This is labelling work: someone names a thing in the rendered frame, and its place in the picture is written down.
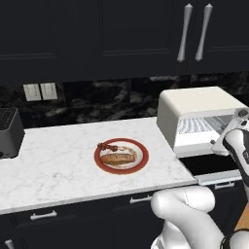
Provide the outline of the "toaster oven glass door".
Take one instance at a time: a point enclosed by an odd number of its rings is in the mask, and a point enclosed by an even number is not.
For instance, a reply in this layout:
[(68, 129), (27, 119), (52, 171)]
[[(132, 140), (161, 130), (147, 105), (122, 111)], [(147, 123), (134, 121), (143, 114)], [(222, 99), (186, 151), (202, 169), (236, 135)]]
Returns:
[(241, 175), (231, 157), (204, 155), (180, 158), (185, 167), (202, 186), (226, 184), (241, 180)]

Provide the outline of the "metal toaster oven rack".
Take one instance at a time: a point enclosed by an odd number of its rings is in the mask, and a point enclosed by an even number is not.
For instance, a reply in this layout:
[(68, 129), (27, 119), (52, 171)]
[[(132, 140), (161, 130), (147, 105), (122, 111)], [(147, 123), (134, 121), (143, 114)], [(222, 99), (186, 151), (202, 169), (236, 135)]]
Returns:
[(216, 131), (221, 133), (231, 121), (232, 115), (191, 118), (180, 120), (177, 125), (179, 134)]

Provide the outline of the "white toaster oven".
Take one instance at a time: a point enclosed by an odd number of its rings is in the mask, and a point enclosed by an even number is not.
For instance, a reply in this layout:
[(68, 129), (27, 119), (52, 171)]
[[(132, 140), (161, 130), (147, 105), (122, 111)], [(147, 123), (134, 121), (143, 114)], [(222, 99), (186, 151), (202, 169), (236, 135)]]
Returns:
[[(221, 132), (179, 134), (180, 120), (232, 115)], [(202, 155), (227, 156), (224, 136), (235, 128), (249, 128), (249, 107), (219, 87), (167, 89), (160, 93), (157, 125), (178, 159)]]

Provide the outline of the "baguette bread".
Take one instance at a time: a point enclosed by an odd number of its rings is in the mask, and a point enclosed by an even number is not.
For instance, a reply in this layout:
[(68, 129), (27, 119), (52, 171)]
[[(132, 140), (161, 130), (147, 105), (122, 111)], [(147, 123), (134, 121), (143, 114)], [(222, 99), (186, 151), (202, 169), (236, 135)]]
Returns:
[(103, 163), (107, 164), (124, 164), (135, 161), (135, 156), (131, 154), (107, 154), (100, 158)]

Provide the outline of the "dark upper cupboard door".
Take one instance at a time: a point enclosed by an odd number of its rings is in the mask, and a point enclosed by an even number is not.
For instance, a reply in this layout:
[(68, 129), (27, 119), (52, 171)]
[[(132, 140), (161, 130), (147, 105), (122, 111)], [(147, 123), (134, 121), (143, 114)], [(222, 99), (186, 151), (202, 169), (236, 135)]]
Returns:
[(0, 0), (0, 86), (80, 78), (74, 0)]
[[(213, 6), (201, 61), (196, 61), (203, 11)], [(249, 71), (249, 0), (197, 0), (188, 41), (189, 74)]]
[(78, 0), (85, 80), (181, 75), (187, 0)]

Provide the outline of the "dark cupboard door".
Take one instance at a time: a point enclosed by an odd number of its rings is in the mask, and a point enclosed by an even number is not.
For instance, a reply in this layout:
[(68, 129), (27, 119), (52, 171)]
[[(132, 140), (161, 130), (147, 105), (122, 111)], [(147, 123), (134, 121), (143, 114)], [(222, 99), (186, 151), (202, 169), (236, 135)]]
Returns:
[[(203, 11), (213, 6), (201, 61), (196, 61)], [(189, 74), (249, 71), (249, 0), (197, 0), (188, 41)]]
[(80, 78), (74, 0), (0, 0), (0, 86)]
[(181, 75), (187, 0), (78, 0), (85, 80)]
[(151, 211), (53, 218), (16, 227), (25, 249), (151, 249), (162, 222)]

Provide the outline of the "kebab skewer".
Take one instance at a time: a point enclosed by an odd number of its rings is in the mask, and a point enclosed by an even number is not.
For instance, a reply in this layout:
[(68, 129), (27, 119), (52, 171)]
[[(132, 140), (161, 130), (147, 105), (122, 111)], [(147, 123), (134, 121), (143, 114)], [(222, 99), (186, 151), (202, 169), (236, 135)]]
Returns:
[(100, 151), (109, 150), (109, 151), (111, 151), (113, 153), (122, 152), (122, 153), (135, 154), (134, 150), (132, 150), (132, 149), (126, 147), (126, 146), (117, 146), (117, 145), (111, 145), (111, 144), (107, 144), (107, 143), (98, 143), (97, 148)]

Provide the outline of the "dark lower cupboard door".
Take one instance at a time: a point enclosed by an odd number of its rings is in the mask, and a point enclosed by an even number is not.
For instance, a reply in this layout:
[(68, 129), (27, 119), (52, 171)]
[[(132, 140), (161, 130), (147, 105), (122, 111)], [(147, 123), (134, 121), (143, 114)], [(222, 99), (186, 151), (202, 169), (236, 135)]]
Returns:
[(16, 227), (25, 249), (151, 249), (162, 222), (151, 211), (53, 218)]

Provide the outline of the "black toaster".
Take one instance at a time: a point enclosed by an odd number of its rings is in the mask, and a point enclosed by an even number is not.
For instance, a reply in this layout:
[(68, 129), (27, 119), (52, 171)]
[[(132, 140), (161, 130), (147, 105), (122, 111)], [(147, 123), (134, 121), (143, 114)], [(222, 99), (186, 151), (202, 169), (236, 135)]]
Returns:
[(18, 109), (0, 108), (0, 160), (18, 156), (24, 134)]

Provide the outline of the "dark drawer front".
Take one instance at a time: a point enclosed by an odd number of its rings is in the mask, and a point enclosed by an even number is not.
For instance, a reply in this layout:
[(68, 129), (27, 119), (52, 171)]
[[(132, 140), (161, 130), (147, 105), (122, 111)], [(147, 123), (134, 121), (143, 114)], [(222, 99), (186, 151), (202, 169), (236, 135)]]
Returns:
[(215, 196), (233, 195), (233, 194), (236, 194), (236, 193), (244, 194), (244, 185), (243, 185), (241, 180), (239, 180), (239, 181), (229, 181), (229, 182), (234, 182), (235, 186), (233, 188), (214, 190), (214, 185), (215, 184), (211, 184), (211, 185), (208, 185), (208, 188), (214, 193)]
[[(28, 211), (21, 211), (9, 215), (9, 219), (14, 228), (24, 226), (46, 224), (47, 222), (58, 222), (71, 219), (89, 219), (110, 214), (113, 207), (113, 201), (110, 198), (75, 202), (58, 206), (51, 206)], [(47, 214), (53, 210), (57, 213), (56, 217), (31, 221), (30, 216), (33, 213)]]
[(145, 192), (145, 193), (137, 193), (137, 194), (130, 194), (125, 196), (116, 196), (113, 200), (113, 207), (116, 210), (124, 210), (129, 208), (135, 208), (135, 207), (143, 207), (150, 204), (150, 201), (144, 201), (144, 202), (138, 202), (130, 204), (130, 198), (141, 198), (146, 197), (147, 195), (152, 196), (153, 192)]

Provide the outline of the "red rimmed plate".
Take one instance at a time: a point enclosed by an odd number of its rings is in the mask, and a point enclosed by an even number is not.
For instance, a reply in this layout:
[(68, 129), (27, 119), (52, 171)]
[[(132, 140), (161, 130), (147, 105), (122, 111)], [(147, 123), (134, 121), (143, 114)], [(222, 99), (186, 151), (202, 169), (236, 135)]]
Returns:
[(106, 172), (110, 172), (112, 174), (119, 174), (119, 175), (130, 174), (143, 168), (149, 160), (149, 153), (146, 147), (135, 140), (127, 138), (114, 138), (104, 141), (102, 143), (107, 143), (117, 146), (126, 146), (135, 151), (135, 154), (131, 154), (135, 156), (134, 162), (124, 163), (124, 164), (107, 164), (103, 163), (100, 160), (102, 156), (107, 154), (129, 154), (129, 153), (122, 153), (122, 152), (113, 153), (109, 150), (100, 151), (98, 148), (96, 148), (94, 152), (94, 161), (101, 169), (103, 169)]

